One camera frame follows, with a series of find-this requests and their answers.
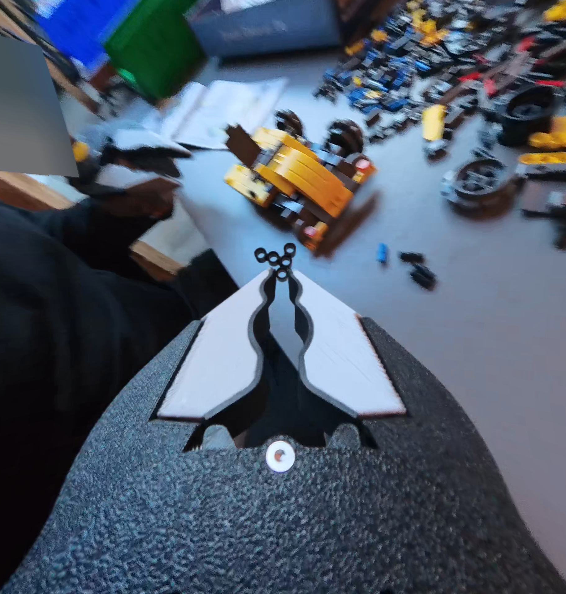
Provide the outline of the green storage bin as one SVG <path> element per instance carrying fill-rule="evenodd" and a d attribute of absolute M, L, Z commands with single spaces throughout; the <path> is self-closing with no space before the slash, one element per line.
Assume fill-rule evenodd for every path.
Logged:
<path fill-rule="evenodd" d="M 101 35 L 114 70 L 148 100 L 174 95 L 205 53 L 187 21 L 197 1 L 129 1 Z"/>

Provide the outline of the grey desk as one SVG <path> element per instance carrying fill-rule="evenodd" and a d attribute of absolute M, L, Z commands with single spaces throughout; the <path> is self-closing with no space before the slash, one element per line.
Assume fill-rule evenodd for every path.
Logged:
<path fill-rule="evenodd" d="M 195 79 L 288 78 L 277 109 L 296 112 L 319 142 L 338 118 L 363 126 L 345 98 L 333 105 L 312 95 L 334 62 L 331 52 L 209 61 Z M 374 319 L 458 399 L 531 532 L 566 577 L 566 250 L 553 246 L 549 220 L 508 206 L 493 219 L 468 219 L 442 197 L 443 176 L 469 157 L 483 123 L 468 118 L 434 163 L 422 151 L 419 126 L 368 147 L 378 174 L 355 197 L 356 213 L 320 256 L 298 245 L 294 268 Z M 295 237 L 225 184 L 235 161 L 229 152 L 197 150 L 179 161 L 179 219 L 146 241 L 185 262 L 184 209 L 241 286 L 262 268 L 256 248 L 279 251 Z M 389 247 L 386 266 L 376 261 L 379 243 Z M 411 280 L 402 251 L 425 256 L 437 277 L 434 291 Z"/>

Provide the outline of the yellow toy brick car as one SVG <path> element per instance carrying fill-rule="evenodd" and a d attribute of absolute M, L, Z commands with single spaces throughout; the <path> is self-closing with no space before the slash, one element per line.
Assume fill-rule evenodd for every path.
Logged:
<path fill-rule="evenodd" d="M 274 121 L 274 128 L 260 127 L 253 135 L 240 124 L 226 127 L 225 145 L 238 163 L 224 181 L 255 207 L 286 221 L 297 240 L 317 253 L 377 168 L 353 120 L 334 120 L 322 143 L 304 135 L 291 110 L 276 111 Z"/>

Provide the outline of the yellow curved panel brick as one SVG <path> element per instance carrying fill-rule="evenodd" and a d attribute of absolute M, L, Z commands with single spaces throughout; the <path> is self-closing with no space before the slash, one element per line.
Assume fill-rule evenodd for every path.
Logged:
<path fill-rule="evenodd" d="M 446 149 L 446 114 L 447 108 L 444 105 L 433 105 L 422 112 L 421 131 L 423 151 L 428 159 L 435 159 Z"/>

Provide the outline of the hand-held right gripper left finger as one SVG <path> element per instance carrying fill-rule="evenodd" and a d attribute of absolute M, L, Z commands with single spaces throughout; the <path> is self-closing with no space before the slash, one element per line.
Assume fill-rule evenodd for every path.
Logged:
<path fill-rule="evenodd" d="M 274 271 L 264 270 L 201 319 L 166 388 L 159 419 L 206 422 L 257 389 L 273 300 Z"/>

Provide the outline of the black triangular holed connector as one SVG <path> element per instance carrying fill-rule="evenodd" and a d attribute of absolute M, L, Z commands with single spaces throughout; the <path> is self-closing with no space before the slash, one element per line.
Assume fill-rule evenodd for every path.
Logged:
<path fill-rule="evenodd" d="M 254 251 L 257 263 L 268 264 L 274 270 L 275 276 L 280 282 L 285 282 L 289 278 L 295 254 L 296 245 L 294 242 L 286 243 L 281 254 L 275 250 L 267 251 L 263 247 L 258 247 Z"/>

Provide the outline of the person's dark trousers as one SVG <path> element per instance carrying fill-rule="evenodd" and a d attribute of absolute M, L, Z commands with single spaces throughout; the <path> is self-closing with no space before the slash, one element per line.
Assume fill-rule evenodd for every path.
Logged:
<path fill-rule="evenodd" d="M 191 321 L 236 289 L 212 249 L 171 283 L 58 256 L 0 255 L 0 588 L 37 538 L 102 412 Z"/>

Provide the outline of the pile of small brick parts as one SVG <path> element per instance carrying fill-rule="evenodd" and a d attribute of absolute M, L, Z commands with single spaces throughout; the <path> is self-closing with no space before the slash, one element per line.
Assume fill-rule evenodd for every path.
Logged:
<path fill-rule="evenodd" d="M 566 1 L 404 1 L 324 71 L 316 99 L 345 98 L 381 142 L 424 111 L 519 76 L 566 41 Z"/>

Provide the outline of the grey black panel brick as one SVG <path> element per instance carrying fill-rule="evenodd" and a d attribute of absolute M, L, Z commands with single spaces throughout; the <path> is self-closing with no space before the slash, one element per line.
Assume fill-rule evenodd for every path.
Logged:
<path fill-rule="evenodd" d="M 519 194 L 518 206 L 525 218 L 551 221 L 554 247 L 566 250 L 566 183 L 527 181 Z"/>

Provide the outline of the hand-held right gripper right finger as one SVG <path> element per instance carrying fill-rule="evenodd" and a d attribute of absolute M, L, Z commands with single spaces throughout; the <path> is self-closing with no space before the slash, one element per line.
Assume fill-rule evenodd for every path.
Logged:
<path fill-rule="evenodd" d="M 303 386 L 356 420 L 405 415 L 406 405 L 369 339 L 362 317 L 300 271 L 288 277 L 302 341 Z"/>

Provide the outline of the blue storage bin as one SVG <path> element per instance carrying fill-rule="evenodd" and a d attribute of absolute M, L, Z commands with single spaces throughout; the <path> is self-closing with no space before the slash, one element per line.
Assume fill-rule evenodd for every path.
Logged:
<path fill-rule="evenodd" d="M 54 46 L 88 71 L 107 59 L 103 42 L 137 1 L 35 1 L 38 24 Z"/>

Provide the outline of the black toy tyre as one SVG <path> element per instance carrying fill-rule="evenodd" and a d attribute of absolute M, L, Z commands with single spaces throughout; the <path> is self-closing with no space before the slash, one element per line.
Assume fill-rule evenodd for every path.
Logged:
<path fill-rule="evenodd" d="M 502 110 L 502 135 L 508 143 L 522 143 L 537 132 L 548 132 L 561 104 L 561 93 L 549 85 L 529 85 L 516 92 Z"/>

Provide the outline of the grey toothed wheel hub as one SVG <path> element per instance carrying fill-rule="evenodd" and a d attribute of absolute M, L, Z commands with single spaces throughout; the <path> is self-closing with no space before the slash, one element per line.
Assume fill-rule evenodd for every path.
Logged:
<path fill-rule="evenodd" d="M 513 198 L 518 181 L 501 160 L 482 156 L 445 174 L 440 193 L 461 212 L 482 212 Z"/>

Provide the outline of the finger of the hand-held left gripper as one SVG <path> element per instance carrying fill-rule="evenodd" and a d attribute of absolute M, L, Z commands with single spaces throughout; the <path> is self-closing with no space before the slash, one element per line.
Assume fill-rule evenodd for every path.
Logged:
<path fill-rule="evenodd" d="M 127 192 L 169 192 L 181 187 L 181 182 L 154 172 L 131 170 L 119 165 L 106 165 L 97 176 L 97 184 L 124 189 Z"/>
<path fill-rule="evenodd" d="M 104 146 L 105 160 L 188 159 L 191 156 L 183 145 L 149 130 L 116 130 Z"/>

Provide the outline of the blue cardboard kit box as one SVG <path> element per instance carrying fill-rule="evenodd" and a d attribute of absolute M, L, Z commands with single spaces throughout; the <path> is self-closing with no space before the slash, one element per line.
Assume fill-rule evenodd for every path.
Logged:
<path fill-rule="evenodd" d="M 198 1 L 184 17 L 211 58 L 330 48 L 342 40 L 334 1 L 251 1 L 234 11 L 224 11 L 221 1 Z"/>

